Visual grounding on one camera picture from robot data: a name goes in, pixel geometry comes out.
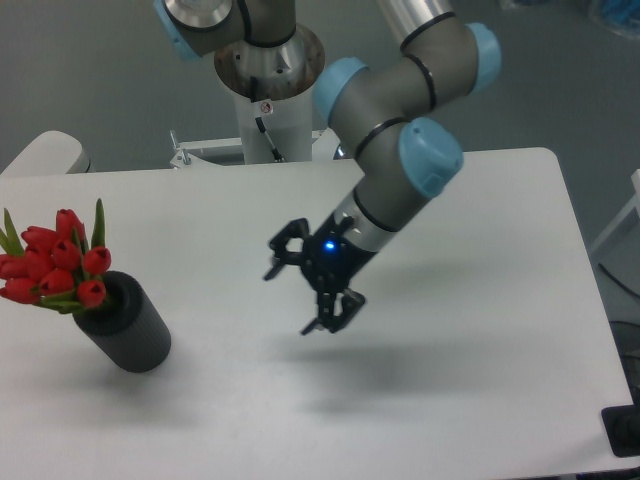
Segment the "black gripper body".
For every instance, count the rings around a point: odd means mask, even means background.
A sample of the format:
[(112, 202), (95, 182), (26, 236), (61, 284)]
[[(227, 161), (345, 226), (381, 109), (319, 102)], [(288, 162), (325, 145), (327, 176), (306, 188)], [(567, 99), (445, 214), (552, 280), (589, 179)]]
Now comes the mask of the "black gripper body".
[(342, 294), (351, 279), (375, 256), (346, 238), (354, 225), (353, 216), (344, 216), (339, 221), (329, 216), (313, 234), (304, 237), (301, 271), (318, 294), (333, 297)]

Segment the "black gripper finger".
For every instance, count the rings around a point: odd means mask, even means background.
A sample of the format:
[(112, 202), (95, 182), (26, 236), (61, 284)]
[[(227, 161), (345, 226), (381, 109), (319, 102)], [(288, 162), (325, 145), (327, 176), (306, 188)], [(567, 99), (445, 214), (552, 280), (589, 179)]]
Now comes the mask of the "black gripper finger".
[(301, 267), (307, 259), (304, 249), (293, 252), (288, 249), (287, 245), (292, 239), (299, 239), (305, 243), (310, 237), (309, 223), (306, 218), (289, 221), (268, 242), (268, 247), (272, 250), (272, 266), (263, 276), (263, 280), (274, 279), (288, 265)]
[(317, 315), (300, 333), (309, 334), (314, 330), (337, 333), (348, 326), (365, 304), (366, 298), (349, 288), (339, 293), (319, 292)]

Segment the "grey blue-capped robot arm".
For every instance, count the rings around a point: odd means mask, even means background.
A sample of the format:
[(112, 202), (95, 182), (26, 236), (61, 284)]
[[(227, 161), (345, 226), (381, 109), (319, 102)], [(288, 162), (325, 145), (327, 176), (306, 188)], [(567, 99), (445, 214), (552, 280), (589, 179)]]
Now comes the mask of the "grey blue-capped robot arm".
[(233, 95), (245, 161), (307, 161), (318, 112), (363, 171), (316, 230), (289, 222), (270, 241), (271, 274), (299, 267), (316, 294), (310, 330), (338, 332), (365, 303), (351, 279), (463, 165), (455, 138), (430, 115), (498, 75), (502, 55), (484, 25), (463, 23), (447, 1), (379, 5), (401, 56), (374, 72), (356, 58), (327, 63), (292, 1), (158, 1), (180, 55), (212, 55)]

